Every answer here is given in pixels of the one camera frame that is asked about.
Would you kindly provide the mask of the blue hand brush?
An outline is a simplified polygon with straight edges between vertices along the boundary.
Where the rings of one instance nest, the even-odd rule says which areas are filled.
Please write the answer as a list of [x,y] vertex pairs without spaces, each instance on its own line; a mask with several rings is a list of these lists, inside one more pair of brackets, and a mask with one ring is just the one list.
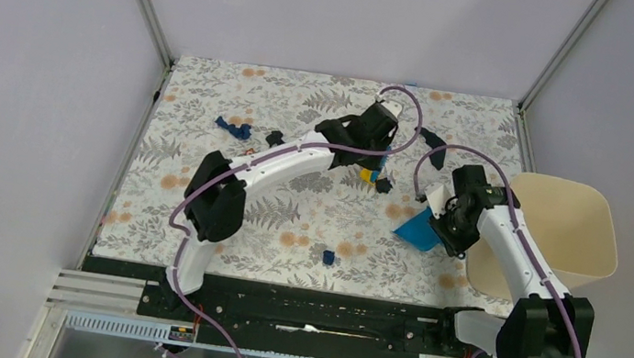
[[381,160],[378,162],[377,167],[370,171],[370,174],[368,175],[368,182],[371,185],[375,185],[375,183],[378,180],[379,176],[381,176],[381,173],[385,169],[385,163],[386,162],[387,162],[387,156],[384,155],[384,156],[381,157]]

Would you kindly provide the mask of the blue dustpan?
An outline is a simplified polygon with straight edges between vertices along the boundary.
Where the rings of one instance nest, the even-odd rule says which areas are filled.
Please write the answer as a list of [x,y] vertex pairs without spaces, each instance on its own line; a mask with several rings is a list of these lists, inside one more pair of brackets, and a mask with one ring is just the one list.
[[420,213],[410,218],[404,224],[393,230],[394,235],[401,241],[407,242],[421,252],[429,252],[443,242],[430,226],[433,213],[426,207]]

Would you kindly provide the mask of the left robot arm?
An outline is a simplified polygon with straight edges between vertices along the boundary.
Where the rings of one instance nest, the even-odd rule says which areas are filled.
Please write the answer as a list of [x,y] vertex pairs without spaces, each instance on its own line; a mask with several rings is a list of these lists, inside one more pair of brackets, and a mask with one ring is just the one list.
[[242,227],[247,203],[274,185],[339,166],[374,168],[398,129],[401,105],[373,102],[359,115],[323,120],[297,139],[267,151],[228,158],[209,152],[172,211],[170,225],[183,234],[174,261],[166,269],[160,305],[173,319],[188,317],[204,283],[217,243]]

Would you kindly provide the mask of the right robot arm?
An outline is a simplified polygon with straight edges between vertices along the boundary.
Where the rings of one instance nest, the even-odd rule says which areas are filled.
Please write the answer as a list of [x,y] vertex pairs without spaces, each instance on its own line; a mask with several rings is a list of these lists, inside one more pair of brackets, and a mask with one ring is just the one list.
[[508,298],[505,317],[451,308],[434,335],[449,356],[471,345],[494,358],[585,358],[593,305],[576,287],[617,269],[611,210],[593,187],[523,173],[492,185],[465,165],[450,185],[428,188],[428,224],[451,257],[466,257],[474,287]]

